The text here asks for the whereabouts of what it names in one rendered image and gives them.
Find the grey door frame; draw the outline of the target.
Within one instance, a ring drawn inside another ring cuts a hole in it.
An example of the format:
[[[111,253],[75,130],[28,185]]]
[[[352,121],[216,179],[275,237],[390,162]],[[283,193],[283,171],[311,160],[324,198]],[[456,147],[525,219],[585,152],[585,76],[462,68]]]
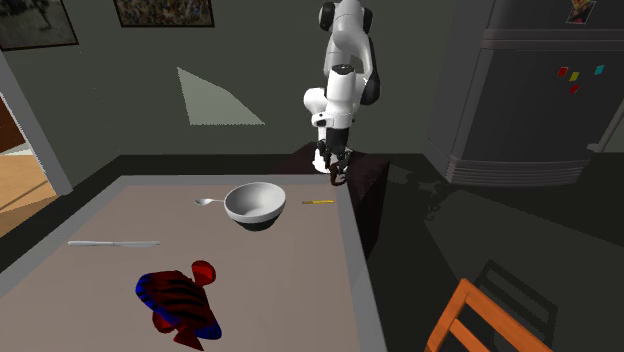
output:
[[[38,161],[53,190],[58,195],[69,194],[73,187],[1,51],[0,98],[29,145],[33,156]]]

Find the grey-edged table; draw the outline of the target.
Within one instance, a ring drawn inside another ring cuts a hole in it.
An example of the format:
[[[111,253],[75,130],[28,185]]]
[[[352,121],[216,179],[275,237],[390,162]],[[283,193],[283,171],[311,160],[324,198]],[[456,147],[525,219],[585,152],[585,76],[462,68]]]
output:
[[[0,272],[0,352],[386,352],[348,190],[322,175],[271,182],[285,208],[250,232],[222,203],[194,204],[223,199],[242,176],[118,178]],[[189,273],[196,260],[216,269],[206,293],[223,331],[203,351],[158,332],[135,293],[142,275]]]

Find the dark robot stand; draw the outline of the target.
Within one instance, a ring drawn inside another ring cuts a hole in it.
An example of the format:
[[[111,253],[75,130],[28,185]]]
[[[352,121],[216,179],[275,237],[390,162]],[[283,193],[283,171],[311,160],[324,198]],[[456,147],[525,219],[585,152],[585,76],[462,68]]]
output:
[[[271,174],[313,174],[316,144],[309,142],[282,158]],[[387,158],[354,151],[349,161],[347,185],[365,258],[379,238],[390,161]]]

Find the red and blue fish toy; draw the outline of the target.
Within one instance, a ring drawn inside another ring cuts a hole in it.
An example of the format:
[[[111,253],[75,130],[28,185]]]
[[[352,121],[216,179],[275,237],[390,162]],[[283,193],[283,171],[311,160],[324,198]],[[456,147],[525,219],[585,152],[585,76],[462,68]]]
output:
[[[204,289],[216,280],[216,270],[204,260],[194,261],[191,269],[192,278],[179,270],[144,274],[135,293],[152,311],[153,325],[160,333],[176,331],[174,342],[203,351],[201,339],[222,337]]]

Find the white bowl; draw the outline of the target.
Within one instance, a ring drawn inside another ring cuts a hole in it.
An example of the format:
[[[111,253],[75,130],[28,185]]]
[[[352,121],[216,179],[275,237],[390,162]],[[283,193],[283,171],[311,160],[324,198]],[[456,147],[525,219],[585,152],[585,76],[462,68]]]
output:
[[[278,185],[252,182],[231,190],[224,199],[227,215],[249,231],[270,228],[286,205],[286,193]]]

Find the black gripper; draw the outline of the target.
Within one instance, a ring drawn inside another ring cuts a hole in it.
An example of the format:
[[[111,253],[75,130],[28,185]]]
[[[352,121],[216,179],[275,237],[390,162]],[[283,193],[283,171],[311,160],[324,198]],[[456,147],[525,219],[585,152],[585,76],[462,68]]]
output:
[[[349,138],[349,129],[327,128],[325,139],[317,143],[321,165],[330,170],[330,183],[340,186],[347,181],[347,171],[352,150],[346,148]],[[332,151],[342,151],[336,154],[336,161],[331,163]]]

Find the dark grey refrigerator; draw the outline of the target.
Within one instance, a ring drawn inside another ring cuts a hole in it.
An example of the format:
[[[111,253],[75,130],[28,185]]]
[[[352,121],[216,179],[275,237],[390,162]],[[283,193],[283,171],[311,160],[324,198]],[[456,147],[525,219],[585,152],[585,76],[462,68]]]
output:
[[[424,153],[451,184],[574,183],[624,118],[624,0],[456,0]]]

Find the silver table knife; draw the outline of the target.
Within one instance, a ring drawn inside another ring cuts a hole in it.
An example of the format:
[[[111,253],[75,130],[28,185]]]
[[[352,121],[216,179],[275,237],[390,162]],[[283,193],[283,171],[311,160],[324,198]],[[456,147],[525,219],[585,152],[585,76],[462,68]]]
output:
[[[68,241],[69,246],[77,247],[95,247],[95,246],[120,246],[120,247],[153,247],[159,246],[159,241],[89,241],[89,240],[73,240]]]

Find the large framed wall picture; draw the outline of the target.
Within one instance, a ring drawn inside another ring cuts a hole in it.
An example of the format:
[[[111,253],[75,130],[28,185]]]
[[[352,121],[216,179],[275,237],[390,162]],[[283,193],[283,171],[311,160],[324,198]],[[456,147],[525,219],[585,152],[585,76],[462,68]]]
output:
[[[78,44],[63,0],[0,0],[0,50]]]

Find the wide framed wall picture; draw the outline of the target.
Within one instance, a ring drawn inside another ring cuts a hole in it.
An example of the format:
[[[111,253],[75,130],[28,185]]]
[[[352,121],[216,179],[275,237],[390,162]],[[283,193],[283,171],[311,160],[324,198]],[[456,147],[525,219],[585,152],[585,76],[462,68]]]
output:
[[[124,27],[213,27],[211,0],[113,0]]]

